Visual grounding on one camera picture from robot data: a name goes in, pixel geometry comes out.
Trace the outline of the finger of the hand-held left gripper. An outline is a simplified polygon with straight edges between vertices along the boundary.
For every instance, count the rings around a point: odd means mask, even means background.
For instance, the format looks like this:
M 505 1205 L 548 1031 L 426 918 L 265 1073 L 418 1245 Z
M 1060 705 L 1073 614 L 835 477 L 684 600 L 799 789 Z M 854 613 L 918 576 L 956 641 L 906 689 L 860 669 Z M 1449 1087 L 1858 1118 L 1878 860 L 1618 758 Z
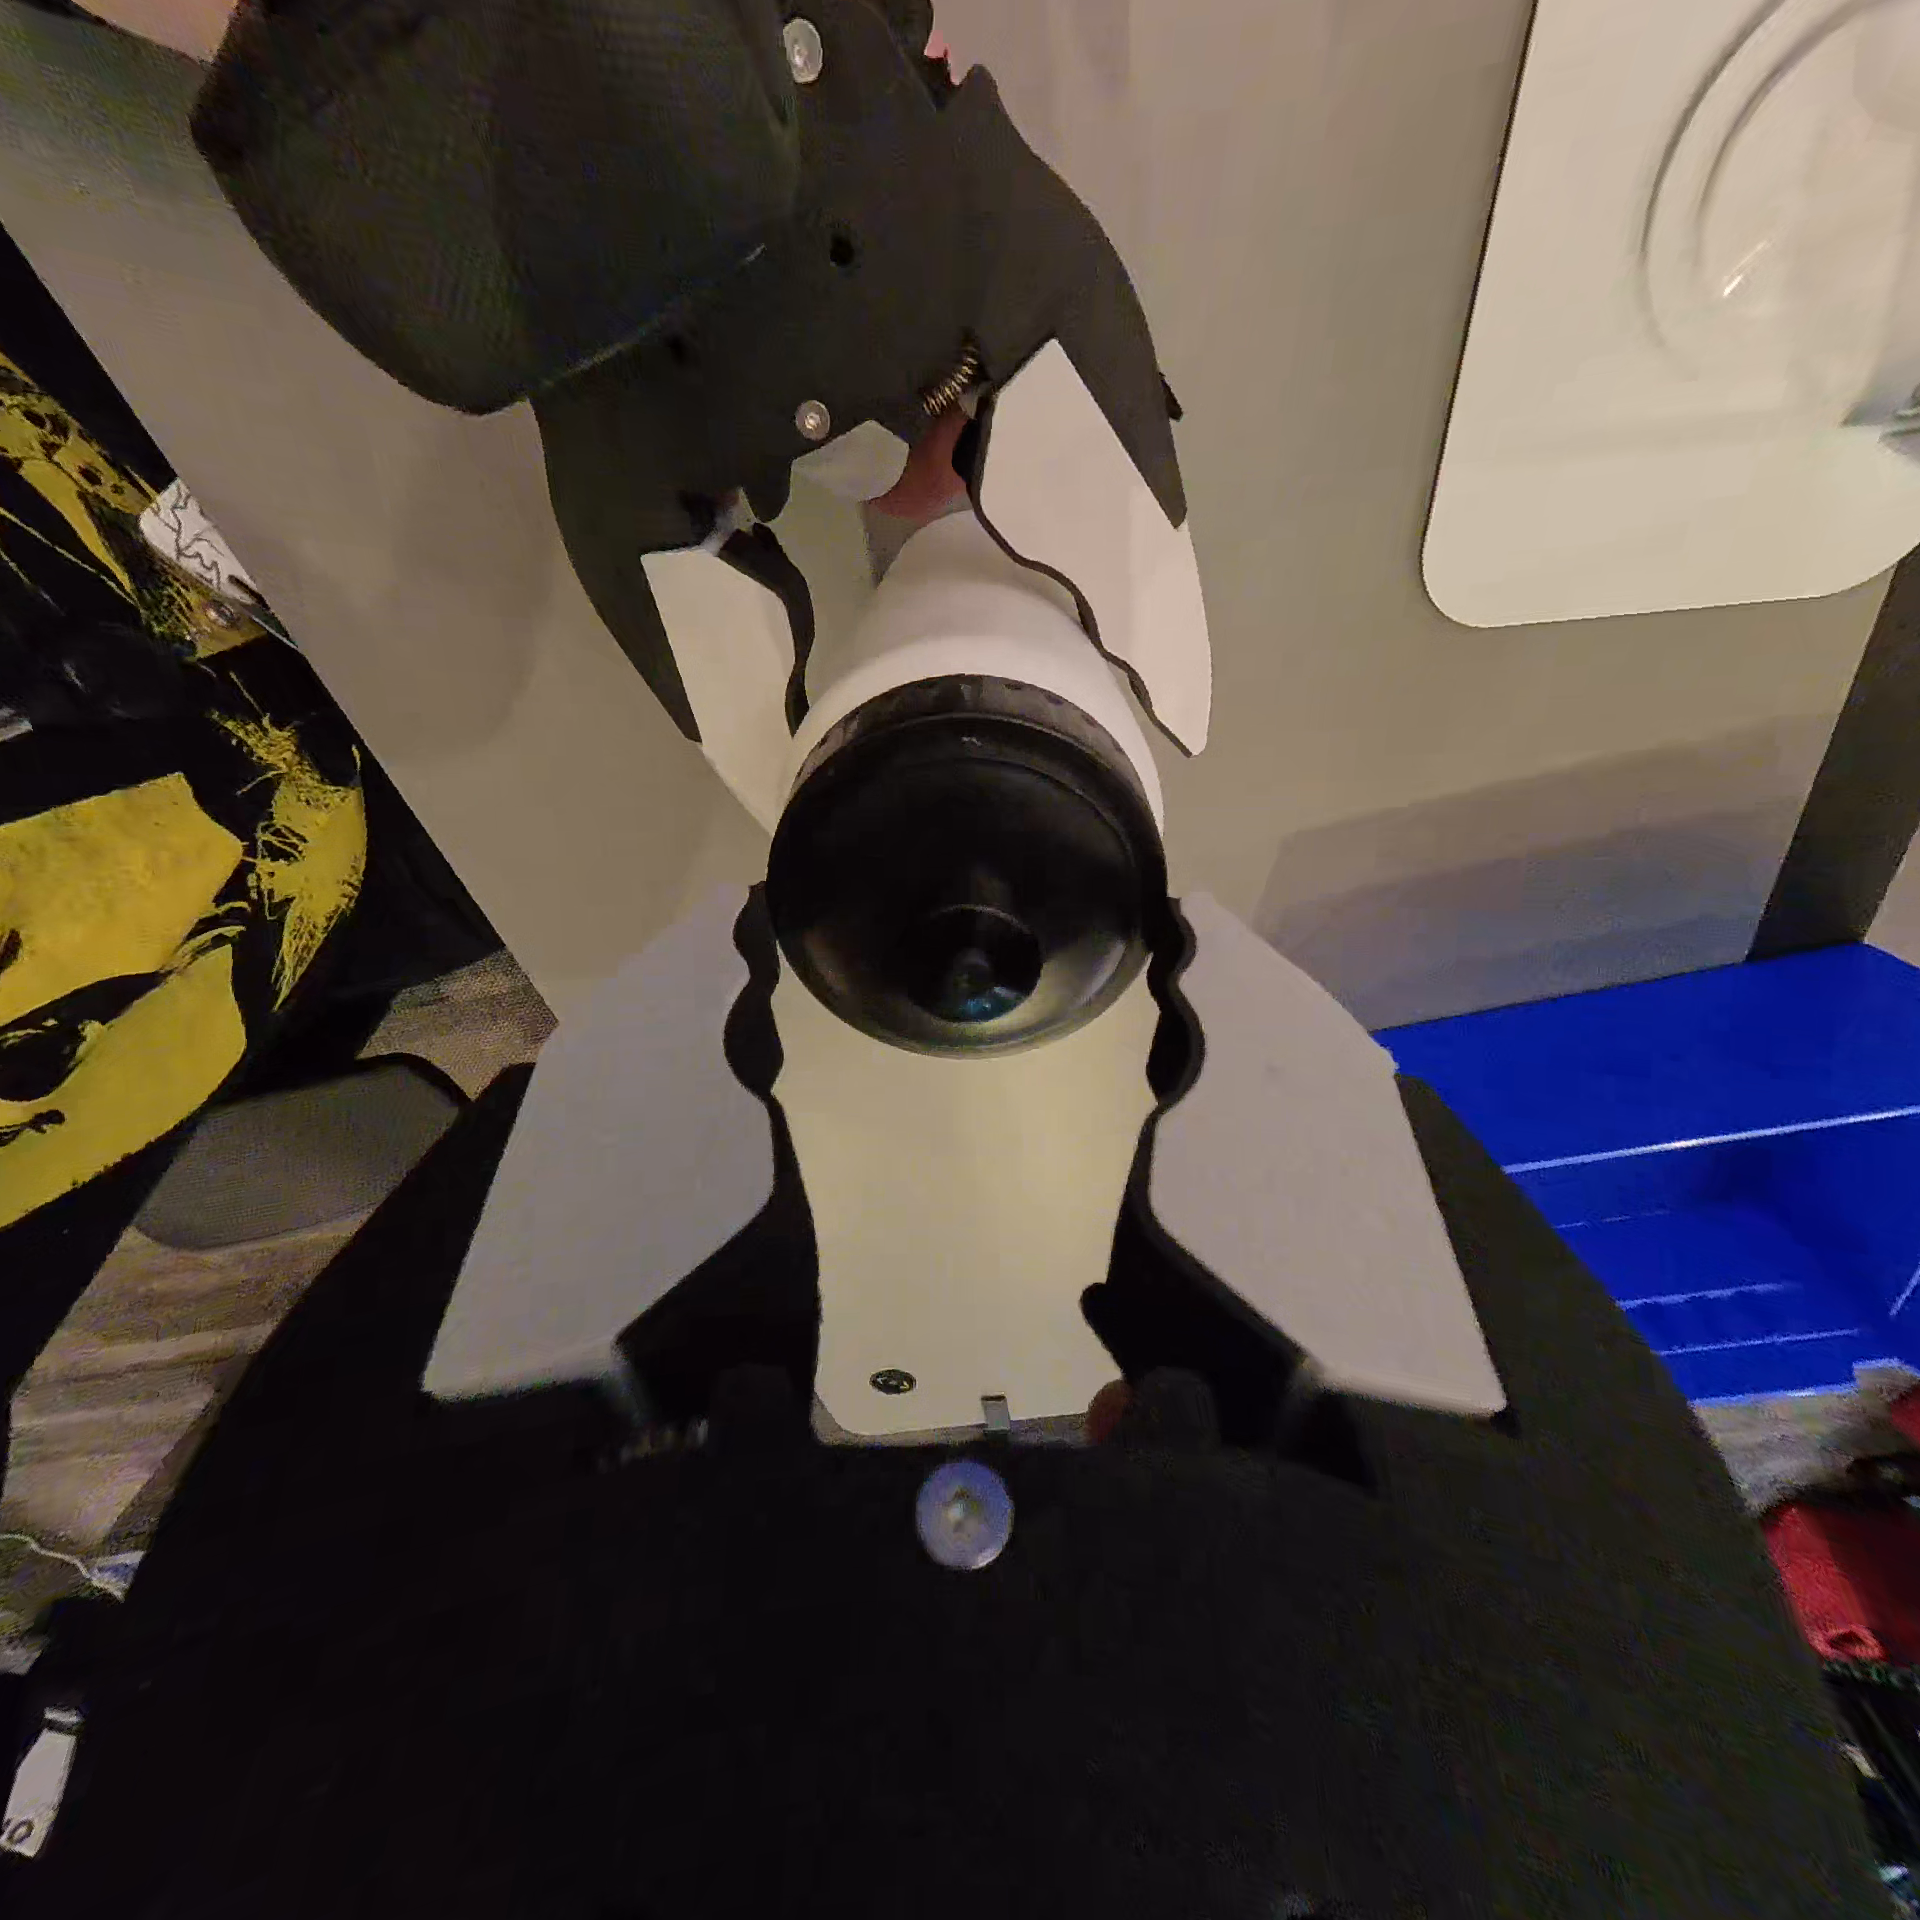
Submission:
M 1187 757 L 1212 730 L 1213 653 L 1187 521 L 1167 517 L 1063 342 L 975 412 L 975 517 L 1019 565 L 1063 585 L 1083 631 Z
M 746 496 L 727 496 L 708 537 L 643 560 L 693 735 L 761 830 L 798 775 L 810 716 L 811 592 Z

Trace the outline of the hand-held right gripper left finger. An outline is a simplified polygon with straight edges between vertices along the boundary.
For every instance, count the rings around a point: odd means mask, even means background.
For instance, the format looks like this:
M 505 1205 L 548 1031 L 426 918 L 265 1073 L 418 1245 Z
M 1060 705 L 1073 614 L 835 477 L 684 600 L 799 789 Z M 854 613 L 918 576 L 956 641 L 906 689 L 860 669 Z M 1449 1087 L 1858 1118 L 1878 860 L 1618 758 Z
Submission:
M 431 1398 L 587 1384 L 689 1424 L 743 1367 L 811 1404 L 819 1240 L 777 981 L 764 892 L 734 886 L 564 1012 L 426 1360 Z

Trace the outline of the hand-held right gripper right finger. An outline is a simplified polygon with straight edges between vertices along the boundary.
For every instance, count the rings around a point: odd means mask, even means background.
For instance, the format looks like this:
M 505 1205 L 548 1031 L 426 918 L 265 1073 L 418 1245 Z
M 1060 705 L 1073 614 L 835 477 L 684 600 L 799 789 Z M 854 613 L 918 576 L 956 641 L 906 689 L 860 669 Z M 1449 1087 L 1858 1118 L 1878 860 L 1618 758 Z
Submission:
M 1167 900 L 1150 1112 L 1087 1325 L 1198 1381 L 1231 1449 L 1340 1449 L 1358 1404 L 1485 1424 L 1507 1389 L 1388 1052 L 1209 896 Z

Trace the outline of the white bottle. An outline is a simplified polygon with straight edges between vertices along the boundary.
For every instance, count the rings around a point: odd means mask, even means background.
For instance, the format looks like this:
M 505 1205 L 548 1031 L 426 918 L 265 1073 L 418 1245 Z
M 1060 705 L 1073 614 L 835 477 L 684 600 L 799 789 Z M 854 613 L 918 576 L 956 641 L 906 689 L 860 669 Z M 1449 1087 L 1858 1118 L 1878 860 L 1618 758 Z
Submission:
M 969 511 L 918 527 L 852 624 L 815 641 L 810 705 L 786 757 L 783 792 L 858 705 L 901 685 L 957 676 L 1018 680 L 1063 697 L 1115 743 L 1163 825 L 1161 770 L 1119 674 L 1058 585 L 1007 560 Z

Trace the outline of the black bottle lid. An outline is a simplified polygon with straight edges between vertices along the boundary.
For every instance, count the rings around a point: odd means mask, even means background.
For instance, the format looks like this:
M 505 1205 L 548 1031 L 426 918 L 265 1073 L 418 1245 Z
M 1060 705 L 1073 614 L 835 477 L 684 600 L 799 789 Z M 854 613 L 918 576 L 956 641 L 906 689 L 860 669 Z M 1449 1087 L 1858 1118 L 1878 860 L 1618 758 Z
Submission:
M 994 676 L 883 689 L 805 757 L 766 904 L 842 1023 L 925 1058 L 1055 1042 L 1145 972 L 1161 821 L 1113 730 Z

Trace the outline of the blue plastic bin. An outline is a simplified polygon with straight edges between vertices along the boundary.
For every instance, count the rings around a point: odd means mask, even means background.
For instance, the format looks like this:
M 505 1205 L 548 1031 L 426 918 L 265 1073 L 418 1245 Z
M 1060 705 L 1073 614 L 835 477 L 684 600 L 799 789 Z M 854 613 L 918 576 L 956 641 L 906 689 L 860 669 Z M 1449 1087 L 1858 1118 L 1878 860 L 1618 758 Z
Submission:
M 1375 1038 L 1692 1404 L 1915 1374 L 1915 964 L 1842 943 Z

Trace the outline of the black yellow printed shirt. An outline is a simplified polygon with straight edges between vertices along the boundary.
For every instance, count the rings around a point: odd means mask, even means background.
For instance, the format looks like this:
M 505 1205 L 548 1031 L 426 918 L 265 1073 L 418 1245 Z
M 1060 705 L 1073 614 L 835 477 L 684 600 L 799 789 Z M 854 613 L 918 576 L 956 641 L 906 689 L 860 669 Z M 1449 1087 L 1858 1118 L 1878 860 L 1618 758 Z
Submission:
M 207 1103 L 502 943 L 12 236 L 2 705 L 10 1384 Z

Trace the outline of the red container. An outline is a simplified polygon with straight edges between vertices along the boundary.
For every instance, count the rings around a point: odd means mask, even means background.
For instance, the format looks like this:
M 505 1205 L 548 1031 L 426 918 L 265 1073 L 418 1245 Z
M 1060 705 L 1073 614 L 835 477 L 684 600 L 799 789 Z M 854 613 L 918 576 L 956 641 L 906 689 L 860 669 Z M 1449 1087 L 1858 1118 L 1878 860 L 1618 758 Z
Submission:
M 1763 1512 L 1801 1639 L 1828 1663 L 1917 1666 L 1917 1389 L 1902 1384 L 1826 1433 Z

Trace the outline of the clear round stand foot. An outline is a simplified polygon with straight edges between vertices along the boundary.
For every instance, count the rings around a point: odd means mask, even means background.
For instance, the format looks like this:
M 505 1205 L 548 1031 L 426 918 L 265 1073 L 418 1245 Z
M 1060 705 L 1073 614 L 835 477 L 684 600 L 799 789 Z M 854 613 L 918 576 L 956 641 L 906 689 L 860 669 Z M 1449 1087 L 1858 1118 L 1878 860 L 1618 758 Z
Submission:
M 1653 168 L 1638 300 L 1678 374 L 1915 454 L 1915 2 L 1749 8 Z

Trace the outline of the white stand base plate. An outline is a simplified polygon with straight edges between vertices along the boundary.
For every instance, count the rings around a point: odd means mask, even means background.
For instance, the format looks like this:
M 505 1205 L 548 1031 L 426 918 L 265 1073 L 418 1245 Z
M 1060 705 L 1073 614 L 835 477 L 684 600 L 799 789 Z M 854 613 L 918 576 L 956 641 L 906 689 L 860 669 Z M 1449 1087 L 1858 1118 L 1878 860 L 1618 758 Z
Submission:
M 1423 533 L 1462 626 L 1826 597 L 1915 549 L 1915 454 L 1739 409 L 1644 318 L 1653 168 L 1756 4 L 1531 14 Z

